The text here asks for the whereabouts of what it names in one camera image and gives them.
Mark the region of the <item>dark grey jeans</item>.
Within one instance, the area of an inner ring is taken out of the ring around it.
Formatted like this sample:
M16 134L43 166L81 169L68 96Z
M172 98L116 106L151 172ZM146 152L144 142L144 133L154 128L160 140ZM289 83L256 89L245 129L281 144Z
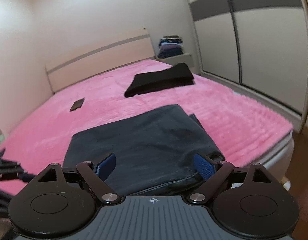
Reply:
M105 182L120 196L184 194L203 182L194 168L195 154L225 160L196 116L179 105L74 134L63 167L97 161L107 153L115 154L116 166Z

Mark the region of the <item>stack of folded clothes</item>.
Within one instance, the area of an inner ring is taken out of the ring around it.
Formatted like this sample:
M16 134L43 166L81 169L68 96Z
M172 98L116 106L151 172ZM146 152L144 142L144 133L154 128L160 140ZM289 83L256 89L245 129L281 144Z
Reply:
M159 59L166 59L184 53L183 39L178 35L163 36L159 41Z

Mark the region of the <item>white mattress edge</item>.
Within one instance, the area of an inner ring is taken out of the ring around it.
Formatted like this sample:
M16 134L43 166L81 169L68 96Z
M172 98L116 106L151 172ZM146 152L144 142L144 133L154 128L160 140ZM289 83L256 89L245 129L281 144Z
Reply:
M294 139L291 131L254 162L262 164L278 182L284 183L287 181L285 174L290 165L293 151Z

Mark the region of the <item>pink fluffy bed blanket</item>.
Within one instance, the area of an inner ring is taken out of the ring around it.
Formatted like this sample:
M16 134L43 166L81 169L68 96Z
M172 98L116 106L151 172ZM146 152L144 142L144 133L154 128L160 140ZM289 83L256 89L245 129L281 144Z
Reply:
M136 74L166 68L167 64L144 60L56 93L2 142L4 158L37 174L50 163L63 165L74 134L167 105L194 114L225 160L238 167L249 165L293 131L288 120L268 107L198 75L193 85L125 98ZM82 107L71 112L82 98Z

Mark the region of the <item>black smartphone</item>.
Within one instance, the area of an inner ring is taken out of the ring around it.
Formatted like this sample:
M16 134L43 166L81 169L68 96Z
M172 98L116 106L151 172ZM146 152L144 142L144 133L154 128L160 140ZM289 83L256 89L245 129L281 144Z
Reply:
M85 99L82 98L82 99L79 99L79 100L75 101L75 102L73 103L73 105L71 106L70 111L72 112L72 111L75 111L75 110L81 108L82 105L83 105L83 103L84 103L84 100L85 100Z

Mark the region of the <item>folded black garment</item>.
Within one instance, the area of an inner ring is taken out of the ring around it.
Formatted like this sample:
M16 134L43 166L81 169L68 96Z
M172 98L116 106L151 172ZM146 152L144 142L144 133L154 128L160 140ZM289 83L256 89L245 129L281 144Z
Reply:
M178 63L158 72L137 74L124 93L125 98L193 85L194 77L186 63Z

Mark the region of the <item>white bedside table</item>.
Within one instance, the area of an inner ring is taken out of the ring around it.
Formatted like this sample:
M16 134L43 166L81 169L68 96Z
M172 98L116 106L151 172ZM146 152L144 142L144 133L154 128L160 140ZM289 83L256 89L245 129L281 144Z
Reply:
M157 61L163 62L169 65L176 65L179 63L185 63L190 69L194 69L194 61L190 53L183 53L181 55L172 56L164 59L157 58Z

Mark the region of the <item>white sliding wardrobe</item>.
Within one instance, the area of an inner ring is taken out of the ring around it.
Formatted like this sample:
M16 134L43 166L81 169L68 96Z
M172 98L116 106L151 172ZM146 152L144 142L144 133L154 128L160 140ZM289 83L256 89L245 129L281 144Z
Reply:
M308 0L187 0L203 75L308 127Z

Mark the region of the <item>beige bed headboard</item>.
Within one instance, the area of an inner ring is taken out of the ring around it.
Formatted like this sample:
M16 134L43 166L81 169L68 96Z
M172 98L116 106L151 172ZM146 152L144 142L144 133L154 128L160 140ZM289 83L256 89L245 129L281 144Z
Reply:
M50 88L64 88L131 63L154 59L155 52L147 29L138 29L82 46L46 63Z

